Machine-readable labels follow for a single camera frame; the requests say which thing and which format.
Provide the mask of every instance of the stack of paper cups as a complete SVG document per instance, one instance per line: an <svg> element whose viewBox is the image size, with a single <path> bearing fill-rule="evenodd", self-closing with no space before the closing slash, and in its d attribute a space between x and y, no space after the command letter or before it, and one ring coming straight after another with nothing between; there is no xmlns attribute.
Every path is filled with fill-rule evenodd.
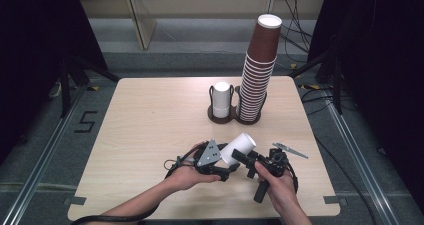
<svg viewBox="0 0 424 225"><path fill-rule="evenodd" d="M240 100L236 108L239 119L255 121L265 102L266 90L277 59L281 19L271 14L259 16L244 61Z"/></svg>

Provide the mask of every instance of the metal bracket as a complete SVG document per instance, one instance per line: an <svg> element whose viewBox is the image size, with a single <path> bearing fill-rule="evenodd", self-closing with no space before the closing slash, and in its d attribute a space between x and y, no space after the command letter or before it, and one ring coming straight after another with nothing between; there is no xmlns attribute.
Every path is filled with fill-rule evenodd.
<svg viewBox="0 0 424 225"><path fill-rule="evenodd" d="M221 160L221 152L219 151L215 139L211 139L208 145L206 145L205 151L203 151L199 161L197 162L197 166L204 166L219 160Z"/></svg>

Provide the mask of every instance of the paper cup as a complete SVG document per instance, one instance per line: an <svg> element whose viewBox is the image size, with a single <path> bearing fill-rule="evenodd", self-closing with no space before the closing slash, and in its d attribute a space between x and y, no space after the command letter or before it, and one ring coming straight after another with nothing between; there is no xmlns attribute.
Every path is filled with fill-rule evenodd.
<svg viewBox="0 0 424 225"><path fill-rule="evenodd" d="M238 161L231 156L234 149L247 155L255 147L255 141L247 133L242 133L221 150L222 160L224 160L228 166L234 165L238 163Z"/></svg>

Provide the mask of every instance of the floor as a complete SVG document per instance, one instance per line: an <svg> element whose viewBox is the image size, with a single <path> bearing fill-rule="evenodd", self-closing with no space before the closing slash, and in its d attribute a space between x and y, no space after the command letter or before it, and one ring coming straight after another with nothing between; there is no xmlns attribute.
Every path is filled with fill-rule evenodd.
<svg viewBox="0 0 424 225"><path fill-rule="evenodd" d="M240 75L255 21L160 20L148 50L140 49L131 20L90 22L112 73L149 77ZM301 24L304 31L313 33L314 21ZM288 35L307 47L296 32ZM307 58L307 53L284 39L278 54L274 76L289 74ZM295 83L342 209L336 217L311 217L313 223L424 224L423 214L390 161L377 151L378 141L349 89L343 88L343 114L339 115L331 90L326 89L331 84L315 89L317 69L295 78ZM68 117L60 118L60 93L56 94L57 86L52 88L51 98L25 134L27 141L17 144L1 165L0 217L8 221L4 224L70 224L69 204L116 87L93 72L88 75L88 88L72 90L74 106ZM91 128L81 123L84 117L93 121Z"/></svg>

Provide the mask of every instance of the black handle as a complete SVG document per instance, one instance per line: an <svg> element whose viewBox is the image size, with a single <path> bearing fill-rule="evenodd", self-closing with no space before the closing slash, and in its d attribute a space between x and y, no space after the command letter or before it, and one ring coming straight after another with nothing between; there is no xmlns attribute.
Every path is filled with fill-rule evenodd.
<svg viewBox="0 0 424 225"><path fill-rule="evenodd" d="M253 200L255 200L255 202L257 203L262 203L262 201L264 200L266 191L268 190L268 187L269 187L269 182L267 180L261 181L259 183L258 190L256 190L255 197L253 198Z"/></svg>

